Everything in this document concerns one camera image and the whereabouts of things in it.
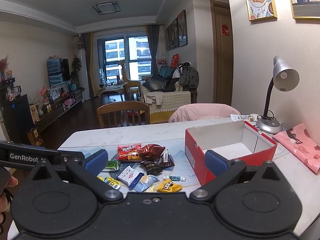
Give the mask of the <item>person's left hand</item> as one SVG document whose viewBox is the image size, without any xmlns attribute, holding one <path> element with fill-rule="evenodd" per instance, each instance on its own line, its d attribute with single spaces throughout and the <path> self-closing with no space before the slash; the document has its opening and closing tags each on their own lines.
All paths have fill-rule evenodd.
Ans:
<svg viewBox="0 0 320 240">
<path fill-rule="evenodd" d="M 9 182 L 6 184 L 5 188 L 7 187 L 14 187 L 18 184 L 18 180 L 11 176 Z M 0 213 L 7 211 L 9 208 L 9 195 L 1 192 L 1 206 L 0 206 Z"/>
</svg>

